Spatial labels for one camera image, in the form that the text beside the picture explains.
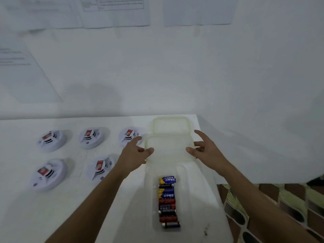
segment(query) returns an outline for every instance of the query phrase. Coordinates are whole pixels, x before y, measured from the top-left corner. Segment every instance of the container lid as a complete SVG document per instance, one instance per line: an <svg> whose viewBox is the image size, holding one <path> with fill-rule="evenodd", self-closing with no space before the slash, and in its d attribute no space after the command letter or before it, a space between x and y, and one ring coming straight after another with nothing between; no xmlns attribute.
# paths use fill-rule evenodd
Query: container lid
<svg viewBox="0 0 324 243"><path fill-rule="evenodd" d="M190 135L190 123L186 117L158 117L153 120L153 134L145 141L145 149L154 148L147 164L176 164L193 161L186 147L194 147Z"/></svg>

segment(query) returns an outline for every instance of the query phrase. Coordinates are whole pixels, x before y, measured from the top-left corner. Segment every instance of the paper sheet on wall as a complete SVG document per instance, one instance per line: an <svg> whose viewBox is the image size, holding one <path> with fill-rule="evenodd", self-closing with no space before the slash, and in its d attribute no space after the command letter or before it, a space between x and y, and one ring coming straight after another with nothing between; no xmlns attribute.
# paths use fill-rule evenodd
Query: paper sheet on wall
<svg viewBox="0 0 324 243"><path fill-rule="evenodd" d="M14 31L83 27L74 0L0 0Z"/></svg>
<svg viewBox="0 0 324 243"><path fill-rule="evenodd" d="M21 103L62 101L25 45L1 29L0 84Z"/></svg>
<svg viewBox="0 0 324 243"><path fill-rule="evenodd" d="M164 26L230 24L237 0L163 0Z"/></svg>
<svg viewBox="0 0 324 243"><path fill-rule="evenodd" d="M150 25L148 0L75 0L84 28Z"/></svg>

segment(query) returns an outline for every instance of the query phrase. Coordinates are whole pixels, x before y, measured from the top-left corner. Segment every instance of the person's right hand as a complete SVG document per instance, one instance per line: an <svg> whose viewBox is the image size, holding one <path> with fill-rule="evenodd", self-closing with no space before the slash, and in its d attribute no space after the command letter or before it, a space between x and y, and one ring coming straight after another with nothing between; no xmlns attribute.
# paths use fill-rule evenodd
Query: person's right hand
<svg viewBox="0 0 324 243"><path fill-rule="evenodd" d="M202 138L202 142L194 142L196 149L187 147L186 151L192 156L201 160L207 167L215 170L219 175L224 176L226 169L231 165L224 157L215 143L209 137L201 132L195 130L195 133Z"/></svg>

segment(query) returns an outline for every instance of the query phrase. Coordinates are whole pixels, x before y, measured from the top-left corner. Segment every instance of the smoke detector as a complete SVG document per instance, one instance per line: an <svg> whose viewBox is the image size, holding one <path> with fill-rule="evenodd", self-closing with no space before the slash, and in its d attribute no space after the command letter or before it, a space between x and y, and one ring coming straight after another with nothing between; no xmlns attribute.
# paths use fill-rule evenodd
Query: smoke detector
<svg viewBox="0 0 324 243"><path fill-rule="evenodd" d="M37 145L46 153L55 151L66 143L67 137L61 130L51 130L38 139Z"/></svg>
<svg viewBox="0 0 324 243"><path fill-rule="evenodd" d="M37 191L55 188L65 178L67 165L62 159L51 159L39 167L30 180L30 187Z"/></svg>
<svg viewBox="0 0 324 243"><path fill-rule="evenodd" d="M86 175L94 183L99 183L108 175L115 163L115 160L109 155L98 157L87 167Z"/></svg>
<svg viewBox="0 0 324 243"><path fill-rule="evenodd" d="M140 136L140 133L138 132L137 128L135 127L124 128L119 132L118 142L122 147L126 147L126 144L130 142L132 139L134 139L136 136Z"/></svg>
<svg viewBox="0 0 324 243"><path fill-rule="evenodd" d="M90 149L103 142L105 135L100 128L87 128L79 135L79 142L82 148Z"/></svg>

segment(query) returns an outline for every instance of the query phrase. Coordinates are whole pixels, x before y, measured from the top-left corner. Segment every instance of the finger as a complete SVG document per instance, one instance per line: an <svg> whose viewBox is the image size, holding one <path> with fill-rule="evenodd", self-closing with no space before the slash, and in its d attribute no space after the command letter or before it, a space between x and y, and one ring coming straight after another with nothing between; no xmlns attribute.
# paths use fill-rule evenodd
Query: finger
<svg viewBox="0 0 324 243"><path fill-rule="evenodd" d="M196 150L203 153L205 151L205 148L204 147L196 147Z"/></svg>
<svg viewBox="0 0 324 243"><path fill-rule="evenodd" d="M141 153L141 152L144 152L145 149L143 147L137 146L137 150Z"/></svg>
<svg viewBox="0 0 324 243"><path fill-rule="evenodd" d="M193 144L195 144L195 147L205 147L204 142L193 142Z"/></svg>
<svg viewBox="0 0 324 243"><path fill-rule="evenodd" d="M146 149L144 152L141 153L143 159L147 159L149 156L151 156L151 154L154 152L154 148L150 147L148 149Z"/></svg>
<svg viewBox="0 0 324 243"><path fill-rule="evenodd" d="M135 145L135 146L137 146L137 142L140 141L141 139L142 139L141 136L136 136L134 139L132 139L132 140L129 142L129 144L130 144L130 145Z"/></svg>
<svg viewBox="0 0 324 243"><path fill-rule="evenodd" d="M212 141L211 139L209 139L209 137L205 133L201 132L200 130L195 130L195 133L198 134L204 142Z"/></svg>
<svg viewBox="0 0 324 243"><path fill-rule="evenodd" d="M200 151L196 150L196 149L193 149L192 147L186 147L186 151L191 154L192 156L200 159L201 158L201 155L203 153L201 153Z"/></svg>

